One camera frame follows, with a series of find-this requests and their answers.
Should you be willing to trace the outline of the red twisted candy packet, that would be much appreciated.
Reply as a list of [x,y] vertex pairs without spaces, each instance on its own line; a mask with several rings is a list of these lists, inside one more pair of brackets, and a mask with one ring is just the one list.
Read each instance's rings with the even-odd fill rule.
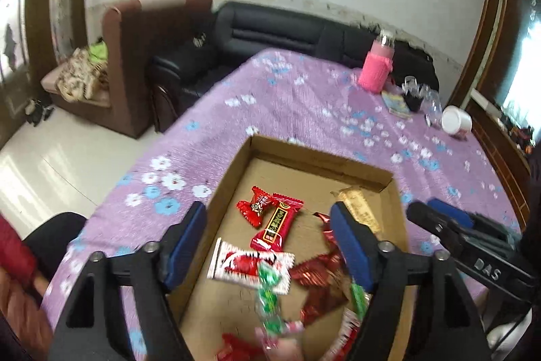
[[275,206],[276,199],[271,193],[260,189],[258,186],[251,188],[253,195],[250,201],[238,201],[236,207],[240,214],[254,228],[260,228],[265,212],[272,206]]

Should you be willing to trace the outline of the white plastic jar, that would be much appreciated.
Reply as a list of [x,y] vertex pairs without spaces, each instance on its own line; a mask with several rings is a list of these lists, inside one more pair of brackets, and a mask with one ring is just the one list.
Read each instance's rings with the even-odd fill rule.
[[441,128],[450,136],[465,138],[472,130],[472,120],[464,110],[450,105],[441,115]]

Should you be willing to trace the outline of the operator red sleeve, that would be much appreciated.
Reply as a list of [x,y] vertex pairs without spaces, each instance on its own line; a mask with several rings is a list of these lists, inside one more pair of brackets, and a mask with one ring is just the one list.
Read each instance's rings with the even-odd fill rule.
[[1,219],[1,359],[45,360],[53,331],[40,309],[69,243],[87,219],[63,212],[27,238]]

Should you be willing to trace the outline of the black leather sofa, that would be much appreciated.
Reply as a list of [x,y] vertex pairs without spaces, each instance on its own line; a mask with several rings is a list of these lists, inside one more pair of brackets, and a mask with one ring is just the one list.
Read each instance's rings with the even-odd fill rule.
[[155,129],[165,132],[216,83],[268,48],[359,68],[380,33],[290,10],[229,1],[193,25],[182,43],[157,51],[145,68]]

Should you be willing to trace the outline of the shallow cardboard box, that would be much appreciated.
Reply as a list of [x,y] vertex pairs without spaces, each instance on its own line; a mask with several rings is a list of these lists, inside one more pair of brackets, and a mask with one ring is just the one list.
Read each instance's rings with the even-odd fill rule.
[[244,341],[256,340],[259,317],[255,291],[207,277],[218,239],[241,249],[256,234],[236,204],[252,196],[258,186],[303,201],[284,242],[296,262],[325,254],[329,247],[317,212],[329,212],[340,190],[357,186],[380,223],[378,237],[409,249],[399,190],[389,171],[325,152],[295,146],[265,136],[253,136],[234,150],[212,198],[207,202],[207,224],[183,285],[170,295],[182,337],[196,360],[213,360],[224,333]]

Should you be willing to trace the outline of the yellow snack bar packet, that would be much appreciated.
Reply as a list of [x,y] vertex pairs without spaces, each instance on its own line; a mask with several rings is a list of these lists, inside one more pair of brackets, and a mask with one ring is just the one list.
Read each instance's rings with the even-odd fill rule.
[[366,225],[377,236],[382,233],[380,223],[372,212],[361,187],[351,186],[333,191],[331,194],[337,202],[344,203],[356,222]]

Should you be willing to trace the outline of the white red snack packet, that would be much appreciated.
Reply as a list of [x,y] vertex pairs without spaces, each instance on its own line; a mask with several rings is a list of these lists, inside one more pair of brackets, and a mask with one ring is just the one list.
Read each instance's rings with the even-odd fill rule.
[[320,358],[321,361],[344,361],[351,349],[360,328],[360,320],[356,312],[346,308],[343,312],[341,326],[335,341]]
[[272,291],[277,295],[287,295],[291,286],[290,270],[295,264],[294,254],[244,250],[221,237],[215,242],[206,277],[257,290],[262,287],[259,278],[261,263],[272,269]]

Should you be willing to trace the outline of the small colourful booklet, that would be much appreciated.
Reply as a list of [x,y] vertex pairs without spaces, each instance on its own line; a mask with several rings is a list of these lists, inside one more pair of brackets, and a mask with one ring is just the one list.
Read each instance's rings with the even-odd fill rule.
[[412,113],[402,95],[382,91],[381,98],[390,114],[403,119],[412,117]]

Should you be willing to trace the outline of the pink snack packet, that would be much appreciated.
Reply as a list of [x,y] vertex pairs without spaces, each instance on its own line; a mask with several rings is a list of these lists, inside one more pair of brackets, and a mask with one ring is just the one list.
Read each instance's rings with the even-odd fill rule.
[[300,321],[285,322],[281,334],[269,334],[256,327],[255,335],[269,361],[304,361],[302,336],[304,325]]

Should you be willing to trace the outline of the wooden glass door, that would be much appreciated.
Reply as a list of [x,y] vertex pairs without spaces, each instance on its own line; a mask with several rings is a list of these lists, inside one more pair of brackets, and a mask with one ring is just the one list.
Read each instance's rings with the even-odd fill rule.
[[84,0],[1,0],[1,141],[27,121],[30,99],[46,100],[41,80],[87,42]]

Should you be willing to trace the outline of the dark red foil snack packet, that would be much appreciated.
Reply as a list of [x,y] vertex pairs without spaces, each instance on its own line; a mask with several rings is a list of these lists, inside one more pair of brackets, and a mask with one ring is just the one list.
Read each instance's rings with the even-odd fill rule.
[[307,297],[300,312],[304,326],[345,306],[349,301],[344,293],[344,260],[337,249],[305,260],[292,267],[289,273],[292,280],[307,288]]

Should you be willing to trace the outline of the red snack packet gold seal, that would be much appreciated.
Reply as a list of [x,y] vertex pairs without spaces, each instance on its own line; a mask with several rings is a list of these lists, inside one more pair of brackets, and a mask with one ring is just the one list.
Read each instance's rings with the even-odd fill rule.
[[250,247],[260,252],[282,252],[295,216],[303,208],[304,201],[273,193],[277,205],[265,228],[250,241]]

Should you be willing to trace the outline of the patterned cloth on chair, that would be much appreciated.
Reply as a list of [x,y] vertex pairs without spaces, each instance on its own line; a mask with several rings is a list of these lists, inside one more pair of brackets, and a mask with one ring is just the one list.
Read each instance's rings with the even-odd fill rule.
[[96,101],[101,92],[109,89],[108,60],[92,63],[88,47],[75,49],[61,66],[55,87],[68,103]]

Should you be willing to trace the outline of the wooden cabinet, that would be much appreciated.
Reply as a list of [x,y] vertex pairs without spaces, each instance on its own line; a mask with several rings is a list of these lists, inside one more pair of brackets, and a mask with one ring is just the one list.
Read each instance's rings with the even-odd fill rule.
[[523,230],[530,217],[530,165],[523,147],[540,129],[540,0],[484,0],[469,57],[449,102],[472,118],[483,171],[476,172],[486,197],[480,209]]

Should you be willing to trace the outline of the green snack packet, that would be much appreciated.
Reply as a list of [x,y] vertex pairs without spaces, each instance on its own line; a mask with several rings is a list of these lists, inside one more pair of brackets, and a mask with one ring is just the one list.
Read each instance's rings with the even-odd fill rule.
[[271,336],[283,334],[285,323],[281,316],[281,306],[274,289],[281,281],[281,275],[268,262],[258,264],[260,287],[257,289],[256,310],[261,324]]

